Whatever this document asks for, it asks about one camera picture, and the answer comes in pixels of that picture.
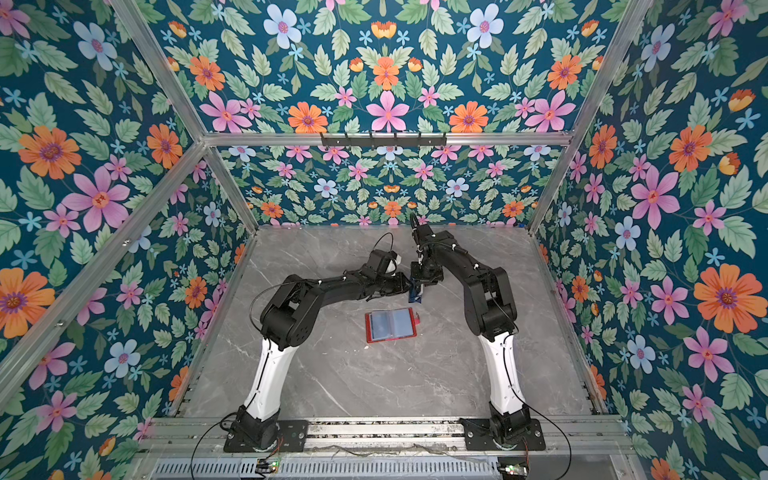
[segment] pink flower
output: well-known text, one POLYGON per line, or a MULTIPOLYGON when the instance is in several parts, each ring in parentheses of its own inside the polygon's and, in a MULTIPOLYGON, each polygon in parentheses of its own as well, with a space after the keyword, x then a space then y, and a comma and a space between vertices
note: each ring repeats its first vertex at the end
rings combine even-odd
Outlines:
POLYGON ((742 18, 750 11, 749 7, 744 5, 743 0, 723 0, 720 3, 720 8, 723 9, 722 12, 714 12, 707 19, 707 23, 714 25, 707 36, 708 40, 715 38, 718 33, 727 37, 733 29, 733 21, 742 18))
POLYGON ((674 323, 674 314, 676 313, 680 318, 688 318, 688 309, 683 306, 682 302, 688 297, 688 290, 682 287, 678 287, 672 290, 672 279, 665 277, 662 282, 664 289, 662 290, 658 285, 651 285, 650 291, 659 299, 655 300, 650 308, 654 312, 664 311, 664 319, 667 321, 667 325, 674 323))
POLYGON ((304 163, 305 158, 312 158, 312 153, 310 152, 310 146, 309 145, 295 145, 295 146, 288 146, 286 147, 288 150, 286 152, 286 156, 288 158, 294 158, 296 157, 296 161, 300 164, 304 163))
POLYGON ((339 87, 339 93, 334 95, 336 97, 336 100, 339 101, 339 106, 346 105, 349 108, 352 108, 352 102, 357 101, 357 97, 352 94, 352 88, 347 88, 344 90, 344 87, 339 87))
POLYGON ((584 219, 584 230, 590 235, 594 235, 594 232, 598 230, 598 218, 592 212, 584 219))
POLYGON ((400 118, 408 113, 409 107, 406 104, 395 105, 395 95, 389 90, 384 90, 381 97, 381 107, 371 104, 366 107, 368 113, 378 117, 371 124, 371 130, 379 131, 386 127, 387 133, 395 130, 403 131, 406 129, 406 123, 400 118))
POLYGON ((584 191, 587 192, 587 202, 600 202, 600 194, 605 192, 605 186, 601 185, 603 174, 589 174, 589 183, 584 185, 584 191))
POLYGON ((584 343, 589 345, 592 343, 592 337, 594 336, 594 332, 589 330, 589 325, 585 325, 581 327, 581 338, 584 339, 584 343))
POLYGON ((538 125, 537 132, 549 131, 549 127, 552 130, 562 130, 565 128, 565 120, 560 118, 562 115, 570 114, 576 104, 565 104, 565 90, 560 90, 552 97, 552 103, 550 104, 544 98, 536 100, 536 111, 538 115, 531 115, 531 117, 525 121, 525 124, 529 127, 538 125))
POLYGON ((362 166, 360 162, 358 161, 354 167, 349 167, 349 177, 354 177, 355 180, 360 180, 361 178, 368 178, 368 174, 366 173, 368 171, 367 168, 362 166))
POLYGON ((70 393, 67 398, 64 398, 64 393, 58 390, 51 397, 51 405, 43 405, 38 407, 38 417, 40 417, 40 423, 36 429, 37 433, 46 430, 51 426, 51 430, 58 432, 64 425, 64 419, 68 419, 78 412, 78 409, 72 407, 72 403, 78 398, 77 393, 70 393))
POLYGON ((190 228, 188 227, 190 219, 184 218, 184 214, 171 215, 170 221, 173 222, 171 229, 176 232, 176 235, 179 237, 190 231, 190 228))
POLYGON ((144 289, 140 288, 138 286, 138 283, 132 282, 131 285, 126 285, 125 283, 120 285, 120 291, 122 293, 118 295, 118 302, 122 302, 123 308, 125 310, 128 310, 129 308, 131 308, 132 303, 134 305, 139 304, 140 302, 139 295, 141 295, 142 292, 144 292, 144 289))
POLYGON ((437 100, 439 98, 440 94, 435 91, 435 87, 429 87, 429 90, 422 88, 422 96, 419 97, 419 101, 424 104, 424 108, 427 108, 429 105, 437 105, 437 100))
POLYGON ((645 184, 632 185, 632 196, 638 200, 642 200, 639 204, 634 206, 632 210, 632 218, 643 218, 648 213, 648 225, 650 228, 656 230, 661 223, 661 212, 659 208, 671 214, 677 212, 680 209, 680 204, 677 202, 677 198, 673 195, 664 195, 666 192, 672 190, 677 185, 677 172, 671 172, 664 175, 664 178, 659 181, 659 170, 656 167, 651 166, 645 177, 645 184))
POLYGON ((470 157, 477 157, 477 161, 483 161, 486 157, 493 157, 493 146, 491 145, 470 145, 470 157))
POLYGON ((432 165, 429 165, 427 167, 427 164, 422 162, 422 164, 414 168, 413 171, 416 172, 416 178, 420 178, 421 180, 426 180, 427 178, 435 174, 434 172, 432 172, 432 168, 433 168, 432 165))
POLYGON ((250 120, 238 115, 240 113, 240 102, 237 100, 227 101, 227 106, 224 106, 224 100, 213 92, 208 92, 208 101, 213 104, 202 104, 200 109, 208 116, 216 117, 214 120, 215 131, 225 131, 229 129, 234 134, 241 132, 240 127, 250 127, 253 125, 250 120))
POLYGON ((45 383, 45 379, 48 378, 48 371, 51 372, 51 375, 64 375, 68 371, 67 363, 59 359, 72 353, 72 350, 74 350, 74 343, 67 342, 62 343, 44 355, 35 371, 29 377, 29 386, 33 390, 39 389, 45 383))
POLYGON ((715 203, 712 200, 708 201, 704 208, 694 210, 696 216, 699 217, 694 220, 694 227, 703 227, 704 235, 709 236, 712 233, 712 227, 718 230, 725 227, 725 223, 720 219, 720 217, 725 215, 725 211, 725 207, 715 208, 715 203))
POLYGON ((345 5, 346 0, 326 0, 326 8, 333 12, 333 7, 336 6, 337 3, 339 5, 345 5))
POLYGON ((250 98, 246 101, 240 100, 240 113, 241 114, 247 114, 248 118, 253 120, 254 118, 261 118, 261 105, 254 104, 253 100, 250 98))
POLYGON ((502 161, 498 161, 495 164, 490 163, 488 164, 488 175, 493 178, 496 176, 501 176, 504 173, 504 165, 502 164, 502 161))
POLYGON ((640 158, 635 157, 632 160, 632 168, 629 169, 629 173, 632 174, 633 182, 636 182, 638 178, 645 180, 645 171, 650 168, 650 162, 646 159, 647 157, 643 154, 640 158))
POLYGON ((571 168, 571 180, 576 180, 576 183, 581 181, 581 175, 587 173, 587 168, 584 165, 586 161, 587 154, 576 153, 576 157, 568 165, 571 168))
POLYGON ((16 33, 22 37, 29 38, 27 28, 22 25, 22 23, 29 23, 29 20, 29 15, 21 10, 13 10, 13 0, 0 0, 0 33, 13 35, 13 31, 16 30, 16 33))
POLYGON ((443 148, 433 151, 432 158, 439 158, 440 164, 444 165, 448 160, 456 160, 458 158, 456 152, 460 149, 460 145, 445 145, 443 148))
POLYGON ((194 180, 194 183, 200 182, 201 179, 205 180, 208 178, 208 176, 205 174, 205 168, 207 166, 208 164, 205 163, 205 160, 197 162, 197 165, 194 166, 194 170, 192 170, 192 180, 194 180))
POLYGON ((637 302, 643 299, 643 296, 638 292, 640 289, 640 282, 633 282, 628 278, 624 280, 624 285, 619 289, 624 294, 624 303, 628 303, 632 308, 637 307, 637 302))
POLYGON ((349 152, 344 151, 344 147, 320 147, 320 151, 324 151, 323 160, 331 161, 338 165, 341 164, 342 158, 349 158, 349 152))
POLYGON ((67 238, 69 237, 69 230, 80 230, 80 224, 74 221, 78 217, 78 212, 67 212, 67 208, 62 204, 56 207, 55 212, 47 210, 43 212, 43 215, 51 221, 45 226, 49 232, 58 230, 62 237, 67 238))
POLYGON ((95 313, 96 315, 101 315, 104 313, 104 304, 101 302, 97 302, 96 300, 101 300, 104 298, 104 295, 107 294, 107 289, 100 286, 96 289, 93 295, 91 295, 91 299, 88 301, 88 304, 83 307, 82 310, 80 310, 80 313, 78 313, 78 323, 81 325, 85 325, 88 323, 88 320, 91 318, 91 314, 95 313))
POLYGON ((710 343, 710 335, 703 327, 696 330, 696 338, 699 340, 698 342, 692 337, 683 339, 685 346, 695 352, 688 357, 689 366, 697 369, 704 365, 704 373, 711 382, 717 380, 717 369, 725 373, 734 372, 733 365, 719 355, 728 349, 726 340, 715 339, 710 343))
POLYGON ((536 111, 535 105, 536 103, 533 100, 528 100, 527 97, 523 97, 523 101, 515 105, 515 110, 517 110, 515 116, 528 118, 528 114, 532 114, 536 111))
POLYGON ((697 422, 701 423, 701 419, 707 419, 710 422, 715 421, 715 415, 710 412, 710 407, 715 406, 715 401, 710 397, 701 396, 701 387, 698 384, 694 385, 693 392, 688 387, 683 387, 683 394, 688 397, 683 400, 683 407, 694 411, 694 418, 697 422))
POLYGON ((72 210, 83 211, 89 209, 83 217, 85 231, 93 232, 101 227, 101 218, 112 228, 118 228, 128 217, 128 210, 118 201, 128 198, 131 190, 124 185, 115 185, 110 188, 109 172, 104 167, 96 169, 93 183, 83 174, 74 174, 74 184, 82 190, 83 194, 69 194, 61 202, 72 210))
POLYGON ((285 165, 285 162, 280 162, 277 165, 277 173, 281 177, 285 177, 288 180, 290 180, 293 177, 293 175, 296 175, 296 171, 293 169, 293 165, 292 164, 285 165))
POLYGON ((112 172, 110 176, 112 180, 117 180, 119 178, 121 182, 125 182, 128 180, 128 177, 126 177, 126 175, 130 175, 134 173, 134 171, 131 170, 129 167, 126 167, 125 164, 126 164, 125 157, 118 159, 114 155, 110 155, 109 163, 104 164, 104 168, 112 172))

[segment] orange flower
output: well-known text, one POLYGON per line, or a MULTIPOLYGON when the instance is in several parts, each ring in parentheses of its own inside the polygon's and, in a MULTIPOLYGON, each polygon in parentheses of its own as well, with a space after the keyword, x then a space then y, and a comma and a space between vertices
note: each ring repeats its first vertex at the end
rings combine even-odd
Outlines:
POLYGON ((451 115, 449 123, 453 125, 451 131, 455 134, 479 134, 482 128, 488 124, 485 114, 488 110, 484 106, 478 107, 478 102, 467 102, 466 107, 456 107, 455 115, 451 115))
POLYGON ((20 268, 0 270, 0 329, 5 327, 5 338, 12 339, 27 333, 27 323, 35 325, 45 313, 43 306, 55 299, 52 288, 43 288, 48 279, 38 272, 24 278, 20 268))
POLYGON ((397 74, 400 73, 400 67, 395 65, 395 61, 390 57, 381 57, 379 64, 373 67, 374 81, 384 90, 392 90, 392 86, 397 85, 399 81, 397 74))
POLYGON ((598 373, 598 368, 594 365, 590 365, 589 369, 592 372, 592 378, 594 378, 594 382, 598 384, 598 392, 600 392, 603 400, 605 400, 608 397, 608 392, 605 391, 605 379, 603 378, 603 375, 598 373))
POLYGON ((23 134, 18 142, 22 145, 18 155, 26 164, 32 164, 29 170, 44 177, 51 175, 53 180, 61 180, 64 174, 74 172, 74 165, 79 165, 80 155, 73 153, 80 150, 78 144, 67 138, 66 132, 48 127, 35 127, 35 136, 23 134))
POLYGON ((243 253, 245 253, 245 243, 241 243, 235 249, 235 265, 240 263, 240 259, 243 258, 243 253))
POLYGON ((168 400, 174 401, 176 397, 181 393, 181 385, 184 383, 184 380, 187 378, 187 374, 190 371, 190 367, 185 366, 179 371, 178 375, 174 375, 174 379, 170 381, 170 386, 173 388, 170 389, 170 392, 168 392, 168 400))
POLYGON ((384 207, 384 213, 394 218, 400 215, 400 209, 402 209, 402 207, 400 207, 400 204, 397 202, 389 202, 384 207))
POLYGON ((576 81, 576 75, 581 73, 581 58, 577 55, 571 57, 565 55, 562 61, 556 61, 552 65, 552 71, 547 75, 549 87, 553 90, 565 90, 568 85, 576 81))
POLYGON ((603 125, 600 131, 594 133, 592 145, 589 147, 589 163, 592 167, 603 168, 609 164, 614 157, 614 148, 616 148, 616 129, 613 125, 603 125))
POLYGON ((504 216, 514 218, 523 213, 525 205, 522 202, 511 202, 504 205, 504 216))
POLYGON ((739 160, 739 154, 731 152, 723 156, 720 159, 718 165, 720 171, 726 175, 735 175, 739 173, 739 167, 741 166, 741 160, 739 160))
POLYGON ((411 57, 411 59, 408 60, 408 69, 410 71, 416 72, 421 70, 423 67, 424 65, 422 65, 422 61, 416 57, 411 57))
POLYGON ((280 208, 280 205, 276 205, 273 202, 264 202, 261 204, 261 211, 263 211, 269 218, 280 218, 283 216, 283 209, 280 208))
POLYGON ((203 280, 202 276, 193 278, 190 281, 190 285, 185 292, 187 298, 184 299, 184 302, 189 305, 190 308, 199 307, 201 303, 203 303, 203 300, 205 300, 205 294, 208 293, 208 287, 205 285, 206 281, 203 280))
POLYGON ((371 31, 376 38, 392 38, 397 31, 397 24, 393 22, 373 22, 371 24, 371 31))
POLYGON ((224 74, 216 62, 208 61, 208 57, 201 55, 200 58, 192 57, 190 63, 190 72, 195 75, 197 83, 212 91, 224 89, 224 74))
POLYGON ((755 99, 755 94, 751 90, 736 90, 736 93, 730 96, 728 108, 731 111, 739 111, 747 108, 755 99))
POLYGON ((305 101, 300 101, 298 108, 291 107, 288 113, 291 116, 288 124, 296 128, 298 134, 324 134, 328 131, 328 119, 320 114, 322 112, 316 105, 310 107, 305 101))
POLYGON ((597 20, 590 20, 589 22, 585 23, 584 26, 581 27, 581 34, 584 37, 588 37, 589 35, 592 35, 595 30, 598 29, 598 25, 600 22, 597 20))
POLYGON ((654 480, 680 480, 680 475, 663 458, 654 458, 650 463, 650 475, 654 480))
POLYGON ((736 265, 724 263, 718 273, 709 267, 701 273, 704 283, 694 286, 694 296, 702 300, 699 312, 705 320, 715 319, 715 328, 725 333, 733 332, 733 323, 741 333, 757 328, 757 321, 752 315, 764 317, 768 300, 754 296, 763 289, 752 273, 739 278, 741 270, 736 265))
POLYGON ((170 28, 178 38, 185 38, 187 36, 187 28, 175 20, 168 23, 168 28, 170 28))
POLYGON ((674 164, 675 170, 692 172, 699 167, 699 162, 704 161, 710 154, 707 145, 712 144, 712 134, 704 133, 704 130, 706 128, 703 125, 697 125, 693 130, 687 127, 680 132, 680 138, 672 141, 670 163, 674 164))
POLYGON ((358 57, 349 61, 349 69, 351 71, 362 71, 362 59, 358 57))
POLYGON ((114 443, 116 442, 115 437, 110 437, 106 440, 104 440, 104 443, 101 444, 101 447, 98 448, 98 454, 101 457, 105 457, 112 453, 112 449, 114 448, 114 443))
POLYGON ((170 170, 182 154, 179 137, 175 131, 171 131, 166 124, 152 125, 149 127, 151 136, 147 137, 147 146, 154 149, 152 158, 163 168, 170 170))
POLYGON ((583 278, 577 276, 574 278, 573 285, 571 286, 571 292, 573 292, 574 298, 579 303, 584 303, 584 301, 587 299, 587 294, 589 293, 589 285, 587 285, 587 282, 583 278))

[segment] grey marble floor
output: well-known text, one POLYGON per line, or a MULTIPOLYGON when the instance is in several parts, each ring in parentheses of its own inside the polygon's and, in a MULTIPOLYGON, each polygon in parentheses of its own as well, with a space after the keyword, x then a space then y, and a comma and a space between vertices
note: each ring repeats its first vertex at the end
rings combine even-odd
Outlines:
MULTIPOLYGON (((589 413, 587 392, 565 346, 527 233, 517 228, 447 228, 475 258, 509 274, 520 329, 515 360, 526 401, 543 413, 589 413)), ((260 230, 227 318, 188 393, 184 416, 225 415, 243 403, 261 346, 261 336, 247 317, 254 295, 289 273, 323 278, 359 268, 386 231, 394 234, 394 250, 407 272, 415 260, 409 228, 260 230)), ((388 243, 389 236, 380 246, 386 249, 388 243)), ((270 295, 257 301, 256 317, 270 295)), ((427 287, 421 304, 409 305, 402 295, 322 308, 288 372, 281 416, 487 416, 489 396, 480 342, 464 319, 461 285, 446 270, 445 281, 427 287), (421 317, 417 337, 366 343, 365 313, 408 306, 421 317)))

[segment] vent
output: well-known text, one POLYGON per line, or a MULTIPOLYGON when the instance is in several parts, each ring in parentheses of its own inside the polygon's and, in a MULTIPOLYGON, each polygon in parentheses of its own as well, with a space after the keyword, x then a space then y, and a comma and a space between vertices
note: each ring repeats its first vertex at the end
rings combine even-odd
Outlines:
MULTIPOLYGON (((259 478, 255 458, 200 458, 194 461, 195 479, 259 478)), ((152 480, 191 480, 188 458, 164 458, 152 480)), ((490 459, 457 458, 285 458, 280 470, 267 478, 499 478, 498 463, 490 459)))

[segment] floral wallpaper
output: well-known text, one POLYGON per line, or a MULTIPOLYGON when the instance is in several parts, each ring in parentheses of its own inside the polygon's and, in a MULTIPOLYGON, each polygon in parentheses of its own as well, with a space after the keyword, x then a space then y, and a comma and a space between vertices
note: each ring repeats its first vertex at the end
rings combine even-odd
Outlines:
POLYGON ((223 150, 259 223, 523 227, 559 147, 236 146, 223 150))
POLYGON ((189 144, 111 8, 89 5, 0 2, 0 359, 189 144))
MULTIPOLYGON (((120 480, 152 418, 181 394, 247 242, 199 167, 6 406, 3 480, 120 480)), ((5 282, 22 274, 0 270, 5 282)))
POLYGON ((164 3, 210 131, 480 133, 570 128, 627 1, 164 3))
POLYGON ((655 480, 768 478, 766 12, 659 2, 538 231, 655 480))

